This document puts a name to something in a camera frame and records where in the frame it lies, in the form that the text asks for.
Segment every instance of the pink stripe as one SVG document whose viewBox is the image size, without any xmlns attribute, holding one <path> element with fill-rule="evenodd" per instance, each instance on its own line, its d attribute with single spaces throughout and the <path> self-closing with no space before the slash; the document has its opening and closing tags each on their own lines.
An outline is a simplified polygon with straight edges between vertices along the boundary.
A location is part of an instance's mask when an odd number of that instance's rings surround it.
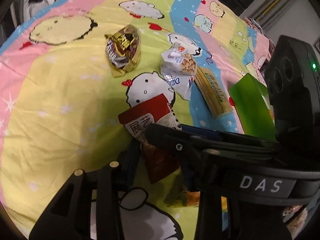
<svg viewBox="0 0 320 240">
<path fill-rule="evenodd" d="M 18 98 L 23 81 L 29 73 L 33 61 L 40 55 L 46 54 L 52 47 L 44 43 L 39 43 L 19 50 L 24 43 L 29 41 L 29 32 L 45 18 L 62 14 L 85 15 L 104 1 L 105 0 L 69 0 L 60 7 L 51 9 L 44 17 L 35 20 L 0 57 L 0 124 L 3 124 L 2 127 L 0 125 L 0 167 L 4 144 L 4 131 L 8 126 L 11 115 L 11 111 L 8 109 L 5 101 L 10 101 L 10 96 L 12 100 Z M 0 201 L 5 205 L 1 182 Z"/>
<path fill-rule="evenodd" d="M 209 5 L 207 5 L 207 3 L 205 5 L 201 3 L 198 8 L 197 14 L 204 14 L 208 10 L 208 6 Z M 237 83 L 242 76 L 235 72 L 232 64 L 228 61 L 228 56 L 221 49 L 218 40 L 215 39 L 210 34 L 205 33 L 200 28 L 198 27 L 195 27 L 195 28 L 199 33 L 203 43 L 207 47 L 208 51 L 212 54 L 213 61 L 216 63 L 217 67 L 220 69 L 220 77 L 222 81 L 221 85 L 224 87 L 227 97 L 229 97 L 228 88 L 230 87 L 230 85 L 234 85 L 235 83 Z M 235 116 L 235 120 L 237 123 L 238 132 L 243 133 L 241 122 L 239 120 L 239 117 L 235 109 L 233 110 L 233 114 Z"/>
<path fill-rule="evenodd" d="M 258 32 L 257 33 L 257 46 L 254 49 L 254 63 L 257 66 L 257 69 L 259 69 L 261 67 L 261 65 L 258 66 L 259 59 L 263 56 L 267 57 L 268 52 L 269 52 L 269 39 L 266 36 L 264 36 Z"/>
<path fill-rule="evenodd" d="M 212 22 L 212 29 L 213 29 L 216 23 L 218 22 L 218 17 L 214 16 L 210 12 L 210 3 L 217 2 L 218 0 L 202 0 L 202 1 L 204 1 L 205 4 L 203 4 L 202 2 L 200 3 L 197 14 L 203 14 L 204 16 L 208 17 Z"/>
</svg>

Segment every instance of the green box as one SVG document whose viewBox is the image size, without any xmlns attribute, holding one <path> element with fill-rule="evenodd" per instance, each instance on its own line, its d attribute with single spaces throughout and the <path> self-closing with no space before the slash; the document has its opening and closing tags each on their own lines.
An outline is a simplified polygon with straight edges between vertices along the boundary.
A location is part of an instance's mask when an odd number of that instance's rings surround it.
<svg viewBox="0 0 320 240">
<path fill-rule="evenodd" d="M 247 73 L 228 91 L 235 104 L 244 133 L 275 141 L 276 129 L 269 111 L 271 106 L 268 89 Z"/>
</svg>

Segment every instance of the cartoon print bedsheet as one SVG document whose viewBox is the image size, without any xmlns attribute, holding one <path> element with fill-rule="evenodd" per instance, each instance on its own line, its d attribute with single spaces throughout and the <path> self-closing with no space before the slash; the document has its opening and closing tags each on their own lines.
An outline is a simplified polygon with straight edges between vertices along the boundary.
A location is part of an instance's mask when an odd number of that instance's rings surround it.
<svg viewBox="0 0 320 240">
<path fill-rule="evenodd" d="M 104 35 L 127 24 L 140 31 L 141 61 L 114 78 Z M 268 39 L 218 0 L 57 0 L 1 47 L 0 200 L 26 236 L 74 170 L 99 169 L 127 148 L 131 138 L 118 114 L 130 108 L 128 85 L 139 75 L 162 82 L 160 54 L 174 42 L 210 68 L 227 94 L 247 72 L 263 81 L 257 69 Z M 130 90 L 143 86 L 133 94 L 145 96 L 153 82 Z M 242 132 L 236 112 L 212 117 L 195 84 L 190 101 L 174 98 L 181 123 Z M 197 208 L 163 202 L 178 173 L 151 185 L 140 161 L 136 188 L 121 198 L 143 203 L 121 211 L 126 239 L 193 239 Z"/>
</svg>

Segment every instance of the blue stripe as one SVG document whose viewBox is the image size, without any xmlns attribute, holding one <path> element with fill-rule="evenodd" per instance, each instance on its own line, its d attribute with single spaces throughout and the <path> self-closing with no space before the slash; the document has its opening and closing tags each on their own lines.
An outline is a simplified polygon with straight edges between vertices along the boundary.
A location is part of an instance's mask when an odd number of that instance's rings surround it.
<svg viewBox="0 0 320 240">
<path fill-rule="evenodd" d="M 15 42 L 15 40 L 19 38 L 19 36 L 22 34 L 22 32 L 24 32 L 27 28 L 29 28 L 36 19 L 39 19 L 39 18 L 45 16 L 52 8 L 59 7 L 60 5 L 64 4 L 67 1 L 68 0 L 57 0 L 52 5 L 49 5 L 48 7 L 40 10 L 36 15 L 34 15 L 27 22 L 25 22 L 25 23 L 21 24 L 20 26 L 18 26 L 15 29 L 15 31 L 11 34 L 11 36 L 5 41 L 5 43 L 0 48 L 0 55 L 2 55 L 3 52 L 7 48 L 9 48 Z"/>
<path fill-rule="evenodd" d="M 170 18 L 173 23 L 174 31 L 192 39 L 199 47 L 203 49 L 201 57 L 194 57 L 198 66 L 210 68 L 212 72 L 217 76 L 219 83 L 221 82 L 220 69 L 218 69 L 215 63 L 208 64 L 206 61 L 210 55 L 206 52 L 207 48 L 201 40 L 200 35 L 193 26 L 193 20 L 196 16 L 196 12 L 200 5 L 201 0 L 175 0 L 171 7 Z M 189 102 L 190 114 L 192 116 L 193 125 L 196 127 L 206 127 L 212 130 L 231 131 L 236 130 L 236 120 L 233 113 L 223 115 L 215 119 L 204 98 L 198 89 L 198 86 L 194 84 L 192 86 L 191 100 Z M 231 121 L 231 126 L 228 126 L 227 121 Z"/>
<path fill-rule="evenodd" d="M 247 26 L 248 29 L 248 37 L 252 37 L 252 44 L 255 48 L 257 46 L 257 32 L 253 29 L 251 29 L 249 26 Z M 248 48 L 246 53 L 244 54 L 244 57 L 242 59 L 242 63 L 244 65 L 247 65 L 250 62 L 254 62 L 254 53 Z"/>
</svg>

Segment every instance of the yellow fabric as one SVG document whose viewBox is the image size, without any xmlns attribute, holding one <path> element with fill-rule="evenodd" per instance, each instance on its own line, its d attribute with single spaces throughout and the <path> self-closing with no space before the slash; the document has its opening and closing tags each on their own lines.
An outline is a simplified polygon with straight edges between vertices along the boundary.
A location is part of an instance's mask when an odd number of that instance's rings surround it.
<svg viewBox="0 0 320 240">
<path fill-rule="evenodd" d="M 107 0 L 94 8 L 91 15 L 98 27 L 83 40 L 52 47 L 39 56 L 23 83 L 8 125 L 10 135 L 4 141 L 0 179 L 6 210 L 25 234 L 74 170 L 101 168 L 131 140 L 118 121 L 118 114 L 129 108 L 127 87 L 111 74 L 104 35 L 129 23 L 140 28 L 141 61 L 136 68 L 140 73 L 159 72 L 160 54 L 171 46 L 165 33 L 156 36 L 148 29 L 150 19 L 133 19 L 119 8 L 121 1 Z M 159 9 L 168 12 L 173 1 L 166 0 Z M 173 30 L 169 17 L 162 26 Z M 136 71 L 125 78 L 133 79 Z M 188 101 L 177 96 L 173 109 L 181 123 L 192 125 Z M 163 204 L 172 176 L 150 185 L 140 162 L 135 185 L 149 192 L 148 202 L 171 215 L 179 213 L 185 239 L 192 239 L 197 209 Z"/>
</svg>

